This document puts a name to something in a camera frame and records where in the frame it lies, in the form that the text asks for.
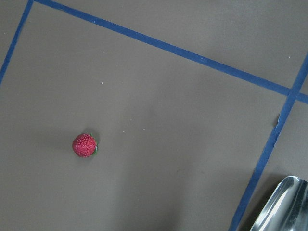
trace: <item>silver metal object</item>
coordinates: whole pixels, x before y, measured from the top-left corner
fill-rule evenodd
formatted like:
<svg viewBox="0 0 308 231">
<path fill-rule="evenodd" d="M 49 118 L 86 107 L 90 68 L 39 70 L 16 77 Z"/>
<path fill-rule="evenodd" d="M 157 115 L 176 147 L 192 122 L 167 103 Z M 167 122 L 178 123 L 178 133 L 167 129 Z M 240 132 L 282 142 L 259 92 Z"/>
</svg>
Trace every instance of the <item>silver metal object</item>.
<svg viewBox="0 0 308 231">
<path fill-rule="evenodd" d="M 307 181 L 284 178 L 250 231 L 308 231 Z"/>
</svg>

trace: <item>floor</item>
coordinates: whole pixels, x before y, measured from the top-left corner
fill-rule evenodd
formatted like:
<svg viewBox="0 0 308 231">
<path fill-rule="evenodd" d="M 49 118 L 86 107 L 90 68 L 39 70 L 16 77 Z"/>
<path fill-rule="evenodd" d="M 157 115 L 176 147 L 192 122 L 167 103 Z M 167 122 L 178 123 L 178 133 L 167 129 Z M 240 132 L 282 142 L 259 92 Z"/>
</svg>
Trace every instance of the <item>floor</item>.
<svg viewBox="0 0 308 231">
<path fill-rule="evenodd" d="M 284 177 L 308 180 L 307 12 L 0 1 L 0 226 L 249 230 Z M 96 156 L 72 151 L 82 132 Z"/>
</svg>

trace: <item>blue tape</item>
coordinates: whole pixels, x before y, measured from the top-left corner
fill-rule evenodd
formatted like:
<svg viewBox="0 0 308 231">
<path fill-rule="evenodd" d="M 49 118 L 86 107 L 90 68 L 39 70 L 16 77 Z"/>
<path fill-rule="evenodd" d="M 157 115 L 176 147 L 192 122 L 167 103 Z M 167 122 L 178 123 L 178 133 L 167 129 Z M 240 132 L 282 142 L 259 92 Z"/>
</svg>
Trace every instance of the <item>blue tape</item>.
<svg viewBox="0 0 308 231">
<path fill-rule="evenodd" d="M 297 100 L 308 104 L 308 95 L 300 93 L 297 97 Z"/>
<path fill-rule="evenodd" d="M 5 74 L 5 72 L 6 72 L 7 68 L 8 68 L 9 63 L 10 63 L 10 60 L 11 60 L 11 57 L 13 55 L 15 46 L 17 44 L 20 32 L 21 32 L 21 30 L 22 30 L 22 28 L 23 28 L 23 26 L 25 24 L 26 19 L 28 18 L 29 12 L 30 12 L 31 7 L 32 7 L 32 4 L 33 4 L 33 0 L 28 0 L 28 2 L 26 4 L 26 7 L 25 7 L 25 10 L 24 10 L 24 13 L 23 13 L 23 15 L 22 15 L 22 17 L 20 19 L 20 22 L 18 24 L 18 27 L 17 27 L 16 32 L 14 34 L 14 37 L 12 39 L 12 42 L 10 44 L 9 50 L 6 53 L 3 65 L 2 65 L 1 70 L 0 70 L 0 84 L 1 84 L 1 82 L 3 80 L 4 74 Z"/>
<path fill-rule="evenodd" d="M 118 32 L 122 35 L 126 35 L 128 37 L 131 37 L 131 38 L 137 39 L 141 42 L 147 43 L 149 45 L 158 47 L 158 48 L 163 49 L 165 51 L 168 51 L 170 53 L 179 55 L 183 58 L 186 58 L 186 59 L 195 61 L 197 63 L 200 63 L 202 65 L 211 67 L 213 69 L 224 72 L 224 73 L 229 74 L 231 76 L 246 80 L 250 83 L 253 83 L 253 84 L 256 84 L 258 86 L 261 86 L 261 87 L 267 88 L 269 90 L 275 91 L 275 92 L 280 93 L 282 95 L 287 96 L 289 91 L 290 91 L 289 88 L 286 88 L 282 85 L 279 85 L 279 84 L 276 84 L 274 82 L 268 81 L 266 79 L 254 76 L 250 73 L 241 71 L 241 70 L 236 69 L 236 68 L 231 67 L 231 66 L 227 66 L 225 64 L 219 63 L 217 61 L 206 58 L 206 57 L 201 56 L 199 54 L 196 54 L 196 53 L 187 51 L 185 49 L 173 46 L 173 45 L 168 44 L 166 42 L 157 40 L 157 39 L 152 38 L 150 36 L 147 36 L 147 35 L 141 34 L 139 32 L 133 31 L 131 29 L 125 28 L 123 26 L 119 26 L 117 24 L 108 22 L 104 19 L 101 19 L 101 18 L 95 17 L 93 15 L 84 13 L 82 11 L 70 8 L 70 7 L 62 5 L 60 3 L 57 3 L 57 2 L 54 2 L 54 1 L 51 1 L 51 0 L 35 0 L 35 1 L 39 2 L 41 4 L 44 4 L 44 5 L 47 5 L 49 7 L 52 7 L 54 9 L 64 11 L 64 12 L 66 12 L 66 13 L 72 15 L 72 16 L 81 18 L 81 19 L 86 20 L 88 22 L 103 26 L 103 27 L 108 28 L 112 31 Z"/>
<path fill-rule="evenodd" d="M 250 181 L 247 185 L 247 188 L 241 198 L 241 201 L 235 211 L 235 214 L 233 216 L 231 225 L 229 227 L 229 231 L 236 231 L 236 229 L 238 228 L 241 219 L 243 217 L 243 214 L 248 206 L 248 203 L 251 199 L 251 196 L 257 186 L 257 183 L 261 177 L 261 174 L 265 168 L 266 163 L 269 160 L 270 154 L 272 153 L 274 146 L 277 142 L 277 139 L 283 129 L 283 126 L 291 112 L 291 109 L 295 103 L 295 100 L 297 99 L 297 97 L 299 96 L 299 91 L 305 81 L 305 78 L 307 76 L 308 73 L 308 54 L 305 57 L 305 60 L 300 68 L 300 71 L 298 72 L 298 75 L 296 77 L 296 80 L 290 90 L 290 93 L 282 107 L 279 119 L 278 119 L 278 123 L 277 126 L 274 127 L 274 129 L 272 130 L 270 137 L 263 149 L 262 155 L 256 165 L 255 171 L 252 175 L 252 177 L 250 178 Z"/>
</svg>

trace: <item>red strawberry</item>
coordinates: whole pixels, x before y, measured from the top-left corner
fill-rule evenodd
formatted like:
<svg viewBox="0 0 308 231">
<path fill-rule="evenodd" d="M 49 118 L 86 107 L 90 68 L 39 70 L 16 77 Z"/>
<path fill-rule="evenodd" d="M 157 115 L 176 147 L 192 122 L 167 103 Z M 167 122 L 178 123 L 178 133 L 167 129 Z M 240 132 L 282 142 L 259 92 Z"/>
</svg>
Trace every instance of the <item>red strawberry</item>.
<svg viewBox="0 0 308 231">
<path fill-rule="evenodd" d="M 92 135 L 80 134 L 73 141 L 73 150 L 80 157 L 88 157 L 97 151 L 97 142 Z"/>
</svg>

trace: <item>stainless steel scoop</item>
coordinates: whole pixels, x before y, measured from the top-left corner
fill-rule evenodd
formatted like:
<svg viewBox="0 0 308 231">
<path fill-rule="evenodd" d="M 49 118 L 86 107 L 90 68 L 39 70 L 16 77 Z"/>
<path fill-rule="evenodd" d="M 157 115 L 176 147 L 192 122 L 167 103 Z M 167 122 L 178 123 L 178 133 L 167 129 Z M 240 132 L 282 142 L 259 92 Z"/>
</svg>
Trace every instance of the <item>stainless steel scoop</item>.
<svg viewBox="0 0 308 231">
<path fill-rule="evenodd" d="M 284 178 L 250 231 L 308 231 L 307 181 Z"/>
</svg>

